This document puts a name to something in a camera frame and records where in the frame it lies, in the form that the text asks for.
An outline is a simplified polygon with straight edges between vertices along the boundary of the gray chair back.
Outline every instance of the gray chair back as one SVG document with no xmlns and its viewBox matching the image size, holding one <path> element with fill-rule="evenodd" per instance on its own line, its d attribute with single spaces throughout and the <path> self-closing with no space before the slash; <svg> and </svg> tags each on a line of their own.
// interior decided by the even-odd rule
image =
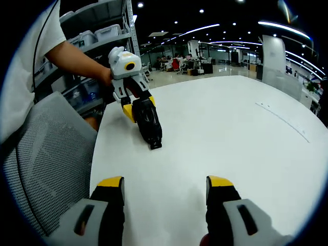
<svg viewBox="0 0 328 246">
<path fill-rule="evenodd" d="M 97 132 L 58 92 L 38 102 L 25 124 L 3 169 L 20 211 L 46 236 L 73 204 L 89 198 Z"/>
</svg>

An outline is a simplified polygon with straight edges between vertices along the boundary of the white table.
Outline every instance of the white table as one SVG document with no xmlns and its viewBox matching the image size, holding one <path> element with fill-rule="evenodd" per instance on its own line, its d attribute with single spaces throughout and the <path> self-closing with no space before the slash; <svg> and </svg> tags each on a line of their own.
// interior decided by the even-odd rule
<svg viewBox="0 0 328 246">
<path fill-rule="evenodd" d="M 151 93 L 163 147 L 151 151 L 114 103 L 106 107 L 93 155 L 90 193 L 105 178 L 125 177 L 124 245 L 199 245 L 207 233 L 208 175 L 232 181 L 280 233 L 297 234 L 328 171 L 328 130 L 310 110 L 243 76 Z"/>
</svg>

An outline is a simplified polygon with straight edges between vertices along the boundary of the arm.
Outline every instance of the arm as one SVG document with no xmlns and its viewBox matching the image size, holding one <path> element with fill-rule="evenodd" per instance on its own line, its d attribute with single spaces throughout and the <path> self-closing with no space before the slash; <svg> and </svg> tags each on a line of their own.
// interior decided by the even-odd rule
<svg viewBox="0 0 328 246">
<path fill-rule="evenodd" d="M 111 84 L 111 70 L 86 56 L 65 41 L 51 49 L 46 58 L 57 67 L 83 77 L 93 78 L 106 86 Z"/>
</svg>

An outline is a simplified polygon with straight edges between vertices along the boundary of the ceiling light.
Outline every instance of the ceiling light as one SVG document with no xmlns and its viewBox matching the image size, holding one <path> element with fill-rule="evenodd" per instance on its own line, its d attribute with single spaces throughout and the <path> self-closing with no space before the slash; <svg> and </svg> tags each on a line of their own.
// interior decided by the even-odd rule
<svg viewBox="0 0 328 246">
<path fill-rule="evenodd" d="M 249 47 L 240 47 L 240 46 L 229 46 L 229 48 L 238 48 L 238 49 L 247 49 L 249 50 L 250 48 Z"/>
<path fill-rule="evenodd" d="M 259 43 L 252 43 L 252 42 L 244 42 L 244 41 L 215 41 L 211 43 L 241 43 L 241 44 L 251 44 L 251 45 L 263 45 Z"/>
<path fill-rule="evenodd" d="M 324 72 L 322 72 L 318 67 L 316 67 L 315 65 L 313 65 L 311 62 L 309 62 L 308 60 L 305 60 L 303 57 L 299 56 L 299 55 L 295 55 L 294 53 L 292 52 L 289 52 L 289 51 L 286 51 L 286 53 L 290 54 L 290 55 L 293 55 L 303 61 L 305 61 L 306 63 L 310 64 L 312 67 L 314 67 L 315 69 L 317 69 L 318 71 L 320 71 L 321 73 L 323 73 L 323 75 L 326 75 Z"/>
<path fill-rule="evenodd" d="M 293 28 L 290 28 L 290 27 L 286 27 L 286 26 L 283 26 L 283 25 L 280 25 L 280 24 L 275 24 L 275 23 L 270 23 L 270 22 L 258 22 L 258 24 L 285 29 L 285 30 L 288 30 L 290 32 L 294 32 L 296 34 L 299 34 L 299 35 L 301 35 L 303 37 L 306 37 L 306 38 L 311 40 L 311 38 L 309 36 L 307 36 L 305 33 L 302 33 L 300 31 L 298 31 L 296 29 L 293 29 Z"/>
<path fill-rule="evenodd" d="M 179 37 L 180 36 L 183 36 L 183 35 L 186 35 L 188 33 L 192 33 L 192 32 L 196 32 L 196 31 L 202 30 L 202 29 L 206 29 L 206 28 L 210 28 L 210 27 L 218 27 L 218 26 L 220 26 L 220 24 L 214 24 L 214 25 L 210 25 L 210 26 L 205 26 L 205 27 L 197 28 L 197 29 L 191 30 L 189 32 L 186 32 L 184 34 L 181 34 L 181 35 L 179 35 Z"/>
<path fill-rule="evenodd" d="M 301 66 L 301 67 L 303 67 L 303 68 L 305 68 L 305 69 L 307 69 L 310 73 L 313 73 L 313 71 L 312 71 L 311 69 L 309 69 L 308 67 L 302 65 L 301 63 L 298 63 L 297 61 L 292 60 L 292 59 L 290 59 L 290 58 L 288 58 L 288 57 L 286 57 L 286 59 L 290 60 L 291 62 L 294 62 L 294 63 L 298 64 L 299 66 Z"/>
</svg>

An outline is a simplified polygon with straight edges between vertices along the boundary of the floor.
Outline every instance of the floor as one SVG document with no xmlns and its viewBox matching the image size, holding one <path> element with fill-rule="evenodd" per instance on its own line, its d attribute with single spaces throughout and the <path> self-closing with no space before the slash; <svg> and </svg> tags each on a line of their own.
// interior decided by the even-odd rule
<svg viewBox="0 0 328 246">
<path fill-rule="evenodd" d="M 252 79 L 256 79 L 256 72 L 248 70 L 246 67 L 232 67 L 229 65 L 213 65 L 212 74 L 204 74 L 198 76 L 190 76 L 187 74 L 177 74 L 177 72 L 166 72 L 166 71 L 152 71 L 148 77 L 150 79 L 150 89 L 175 84 L 183 81 L 209 78 L 218 76 L 230 76 L 230 75 L 242 75 Z"/>
</svg>

